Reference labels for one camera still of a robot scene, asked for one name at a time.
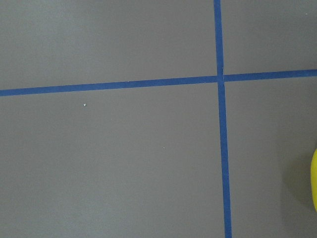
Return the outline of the long blue tape strip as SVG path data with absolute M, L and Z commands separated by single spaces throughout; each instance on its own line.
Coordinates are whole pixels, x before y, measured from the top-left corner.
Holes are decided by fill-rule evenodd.
M 183 78 L 169 78 L 169 79 L 152 79 L 152 80 L 6 89 L 6 90 L 1 90 L 0 95 L 2 97 L 6 97 L 6 96 L 33 95 L 33 94 L 112 90 L 112 89 L 125 89 L 125 88 L 142 88 L 142 87 L 159 87 L 159 86 L 174 86 L 174 85 L 189 85 L 189 84 L 206 84 L 206 83 L 218 83 L 218 82 L 249 81 L 249 80 L 252 81 L 252 80 L 267 80 L 267 79 L 315 77 L 316 75 L 317 75 L 317 71 L 315 69 L 244 73 L 244 74 L 225 74 L 222 76 L 198 76 L 198 77 L 183 77 Z

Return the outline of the yellow mango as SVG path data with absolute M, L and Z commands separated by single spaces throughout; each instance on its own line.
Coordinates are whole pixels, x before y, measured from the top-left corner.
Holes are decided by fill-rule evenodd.
M 310 179 L 311 179 L 311 190 L 312 190 L 312 200 L 315 211 L 317 210 L 317 150 L 314 151 L 311 169 L 310 169 Z

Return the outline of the short blue tape strip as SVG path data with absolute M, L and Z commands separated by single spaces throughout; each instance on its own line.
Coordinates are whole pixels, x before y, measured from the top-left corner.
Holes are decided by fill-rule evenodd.
M 216 46 L 216 64 L 217 64 L 217 90 L 218 90 L 218 109 L 219 109 L 222 191 L 223 191 L 224 235 L 226 238 L 231 238 L 232 237 L 232 220 L 231 220 L 230 181 L 229 181 L 226 98 L 225 98 L 225 82 L 224 82 L 224 56 L 223 56 L 221 1 L 215 0 L 213 2 L 213 5 L 214 5 L 214 20 L 215 20 L 215 46 Z

